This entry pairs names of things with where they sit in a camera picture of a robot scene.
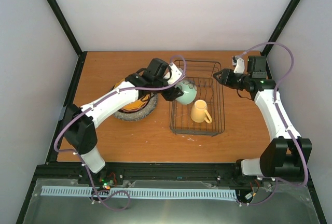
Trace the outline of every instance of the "wire dish rack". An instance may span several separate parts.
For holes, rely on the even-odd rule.
[[[196,123],[190,117],[194,102],[183,105],[178,101],[170,102],[170,129],[175,134],[196,134],[215,136],[225,130],[224,94],[223,87],[213,79],[213,74],[222,68],[219,62],[186,60],[187,71],[185,79],[193,81],[197,87],[197,95],[194,100],[204,100],[207,110],[212,117],[212,123]],[[174,64],[183,69],[182,60],[176,60]]]

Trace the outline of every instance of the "wooden tabletop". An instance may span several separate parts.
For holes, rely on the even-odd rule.
[[[219,61],[232,67],[231,57],[241,51],[115,51],[88,52],[74,98],[74,104],[90,103],[120,79],[146,67],[158,57],[169,61],[175,54],[186,59]],[[259,55],[258,51],[249,53]],[[124,122],[106,119],[96,130],[98,149],[107,162],[235,162],[258,158],[269,144],[264,119],[253,101],[239,98],[224,87],[225,131],[217,136],[172,133],[169,102],[158,97],[156,109],[147,118]],[[69,148],[64,139],[61,148]],[[58,161],[78,161],[72,153],[61,153]]]

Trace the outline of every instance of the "cup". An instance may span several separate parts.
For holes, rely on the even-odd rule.
[[[206,121],[208,124],[211,124],[212,118],[207,108],[208,105],[204,100],[197,100],[191,108],[191,119],[196,123]]]
[[[194,101],[197,94],[197,87],[195,83],[191,80],[182,80],[176,84],[177,88],[180,88],[183,92],[183,95],[176,98],[176,101],[180,102],[183,105],[188,105]]]

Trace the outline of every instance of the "gray floor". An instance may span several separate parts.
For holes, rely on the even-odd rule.
[[[260,206],[239,207],[236,202],[218,200],[133,199],[127,210],[112,212],[100,204],[91,205],[88,198],[40,197],[38,187],[43,184],[59,185],[49,181],[36,186],[25,223],[319,223],[308,190],[288,185]],[[268,194],[261,189],[255,200]],[[110,199],[108,204],[121,207],[126,200]]]

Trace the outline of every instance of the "mint green cup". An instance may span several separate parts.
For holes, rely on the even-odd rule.
[[[194,101],[197,94],[197,87],[195,83],[191,80],[182,80],[178,84],[176,84],[177,88],[180,88],[183,92],[183,95],[176,98],[178,102],[183,105],[188,105]]]

